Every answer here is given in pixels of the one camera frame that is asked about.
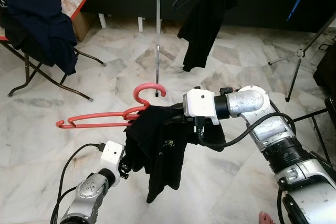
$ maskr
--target black garment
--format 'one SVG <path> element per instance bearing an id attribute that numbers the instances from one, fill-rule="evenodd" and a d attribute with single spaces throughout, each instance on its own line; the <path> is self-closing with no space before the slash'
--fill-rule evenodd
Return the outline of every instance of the black garment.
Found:
<path id="1" fill-rule="evenodd" d="M 5 36 L 8 39 L 9 43 L 12 44 L 13 48 L 20 50 L 35 60 L 48 65 L 53 66 L 55 63 L 37 40 L 8 12 L 6 5 L 6 0 L 0 0 L 2 5 L 0 5 L 0 26 L 5 28 Z"/>
<path id="2" fill-rule="evenodd" d="M 205 68 L 206 59 L 224 19 L 226 9 L 236 5 L 236 0 L 199 0 L 184 22 L 178 38 L 189 41 L 183 65 L 189 72 L 194 67 Z"/>
<path id="3" fill-rule="evenodd" d="M 47 62 L 55 63 L 67 75 L 76 72 L 77 57 L 73 46 L 77 42 L 71 19 L 62 13 L 61 0 L 7 0 L 7 8 L 10 16 L 24 27 L 45 52 L 39 58 L 47 56 Z"/>
<path id="4" fill-rule="evenodd" d="M 183 110 L 172 107 L 149 106 L 132 125 L 126 128 L 125 157 L 122 163 L 137 172 L 145 167 L 150 174 L 147 203 L 169 185 L 177 190 L 180 186 L 184 150 L 187 143 L 198 144 L 193 124 L 171 123 L 167 119 L 183 114 Z M 225 138 L 221 125 L 205 125 L 206 143 L 224 145 Z"/>

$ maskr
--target black cabinet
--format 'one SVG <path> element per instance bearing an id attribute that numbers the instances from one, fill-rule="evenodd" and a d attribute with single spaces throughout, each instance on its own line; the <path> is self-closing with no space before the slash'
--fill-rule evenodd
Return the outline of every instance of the black cabinet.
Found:
<path id="1" fill-rule="evenodd" d="M 290 21 L 286 21 L 296 0 L 238 0 L 225 14 L 224 24 L 317 32 L 336 11 L 336 0 L 301 0 Z M 183 21 L 197 0 L 177 12 L 175 0 L 161 0 L 161 18 Z M 87 0 L 82 11 L 111 14 L 112 17 L 156 17 L 156 0 Z"/>

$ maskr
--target tripod stand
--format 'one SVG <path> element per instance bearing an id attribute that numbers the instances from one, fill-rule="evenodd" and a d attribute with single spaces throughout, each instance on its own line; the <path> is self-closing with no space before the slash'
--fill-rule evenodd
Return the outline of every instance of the tripod stand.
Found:
<path id="1" fill-rule="evenodd" d="M 311 38 L 311 40 L 305 45 L 305 47 L 303 49 L 299 49 L 296 53 L 296 56 L 299 57 L 299 60 L 298 60 L 298 63 L 296 64 L 296 69 L 293 73 L 293 78 L 292 78 L 292 82 L 290 84 L 290 88 L 288 90 L 288 93 L 287 93 L 287 96 L 285 98 L 286 102 L 289 102 L 289 99 L 290 99 L 290 96 L 292 94 L 292 91 L 293 91 L 293 87 L 294 87 L 294 83 L 295 83 L 295 80 L 296 80 L 296 77 L 298 75 L 298 72 L 299 72 L 299 68 L 300 68 L 300 65 L 301 65 L 301 62 L 303 60 L 303 58 L 306 56 L 306 51 L 308 50 L 308 48 L 318 39 L 318 37 L 320 37 L 320 35 L 330 26 L 330 24 L 335 20 L 336 18 L 336 12 L 334 12 L 331 17 L 328 19 L 328 21 L 321 27 L 321 29 Z M 280 58 L 280 59 L 277 59 L 277 60 L 274 60 L 274 61 L 270 61 L 268 62 L 269 65 L 272 65 L 273 63 L 277 63 L 279 61 L 282 61 L 282 60 L 286 60 L 286 59 L 289 59 L 291 57 L 294 57 L 294 55 L 290 55 L 288 57 L 284 57 L 284 58 Z"/>

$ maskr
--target black t-shirt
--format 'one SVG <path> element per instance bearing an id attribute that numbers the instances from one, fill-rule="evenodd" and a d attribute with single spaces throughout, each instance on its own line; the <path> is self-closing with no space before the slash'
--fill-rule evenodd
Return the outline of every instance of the black t-shirt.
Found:
<path id="1" fill-rule="evenodd" d="M 181 109 L 149 106 L 125 130 L 126 155 L 122 163 L 135 172 L 145 167 L 146 173 L 150 174 L 147 203 L 153 202 L 166 185 L 175 190 L 179 188 L 186 145 L 198 144 L 193 123 L 163 124 L 165 120 L 181 114 Z M 204 134 L 205 143 L 225 143 L 221 125 L 205 124 Z M 217 151 L 224 149 L 211 148 Z"/>

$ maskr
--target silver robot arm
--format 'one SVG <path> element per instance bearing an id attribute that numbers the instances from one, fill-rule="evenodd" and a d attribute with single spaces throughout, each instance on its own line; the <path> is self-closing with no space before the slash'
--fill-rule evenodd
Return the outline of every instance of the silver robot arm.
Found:
<path id="1" fill-rule="evenodd" d="M 211 118 L 213 124 L 229 116 L 240 116 L 250 127 L 263 116 L 276 112 L 267 92 L 258 86 L 247 86 L 238 92 L 224 88 L 220 96 L 193 89 L 183 101 L 186 116 Z M 203 131 L 204 128 L 195 129 L 200 134 Z M 305 151 L 280 116 L 265 119 L 250 136 L 270 163 L 279 188 L 287 192 L 282 202 L 292 224 L 336 223 L 336 182 L 332 167 Z"/>
<path id="2" fill-rule="evenodd" d="M 107 141 L 100 159 L 102 169 L 83 180 L 76 188 L 75 199 L 60 224 L 95 224 L 98 208 L 110 187 L 120 181 L 119 163 L 124 146 Z"/>

